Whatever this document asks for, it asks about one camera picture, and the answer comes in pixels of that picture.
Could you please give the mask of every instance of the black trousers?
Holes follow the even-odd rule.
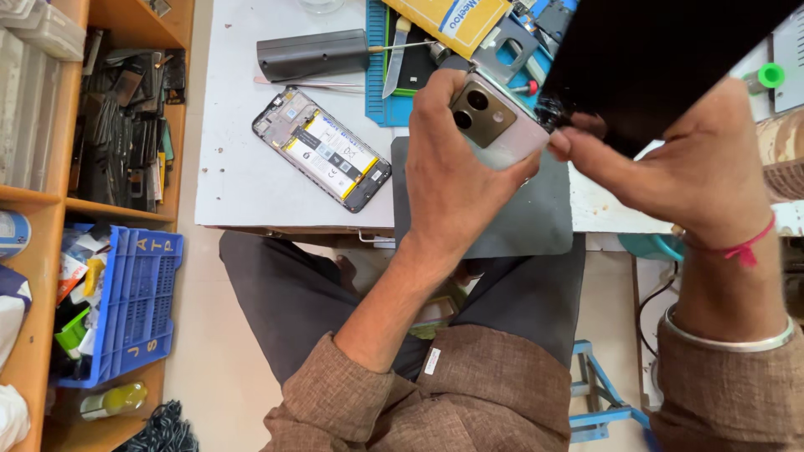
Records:
[[[474,262],[485,274],[452,325],[480,325],[522,336],[567,368],[584,276],[585,236],[561,256],[500,257]],[[340,270],[325,257],[281,239],[227,231],[220,239],[237,301],[273,375],[284,384],[318,340],[337,332],[359,300],[340,286]],[[419,375],[432,341],[408,335],[393,369]]]

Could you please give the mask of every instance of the white table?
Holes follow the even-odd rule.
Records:
[[[347,0],[332,14],[307,14],[294,0],[218,0],[213,7],[204,99],[195,222],[207,226],[393,228],[392,185],[386,183],[359,214],[351,214],[302,177],[251,131],[254,118],[281,91],[255,84],[261,75],[256,42],[365,27],[363,0]],[[326,80],[363,84],[362,73]],[[390,145],[406,129],[380,128],[365,117],[363,94],[305,89],[375,151],[391,160]],[[668,233],[670,225],[622,206],[570,165],[572,225],[576,232]],[[798,207],[777,208],[780,228],[800,234]]]

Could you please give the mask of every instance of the yellow box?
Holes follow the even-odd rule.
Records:
[[[467,60],[511,7],[507,0],[383,0]]]

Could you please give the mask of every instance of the silver bangle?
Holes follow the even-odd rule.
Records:
[[[664,312],[664,322],[667,327],[673,330],[677,335],[685,338],[686,340],[697,343],[702,347],[710,348],[712,350],[720,351],[734,351],[737,353],[754,353],[758,351],[768,351],[774,348],[779,348],[786,343],[793,340],[796,332],[796,322],[792,317],[788,316],[787,329],[780,335],[770,338],[758,340],[755,342],[720,342],[716,340],[704,339],[698,336],[691,335],[686,331],[679,329],[672,321],[673,314],[675,313],[675,305],[670,306]]]

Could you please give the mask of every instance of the black rope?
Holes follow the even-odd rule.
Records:
[[[674,264],[675,264],[675,267],[674,267],[674,270],[673,270],[673,276],[670,277],[670,281],[668,281],[667,284],[664,285],[663,288],[653,292],[652,295],[649,296],[648,298],[645,298],[645,301],[642,302],[639,305],[639,311],[637,312],[637,331],[639,331],[639,338],[642,339],[642,343],[645,344],[645,347],[647,347],[648,351],[651,354],[653,354],[653,356],[656,356],[656,357],[658,357],[658,353],[656,352],[656,350],[654,350],[648,344],[647,339],[645,339],[645,334],[642,333],[642,310],[645,309],[645,305],[647,305],[650,300],[656,298],[660,293],[664,292],[665,290],[670,289],[670,287],[673,286],[673,283],[675,282],[675,279],[679,274],[679,262],[676,261],[676,262],[674,262]]]
[[[169,401],[154,409],[145,428],[114,452],[198,452],[199,442],[182,421],[182,404]]]

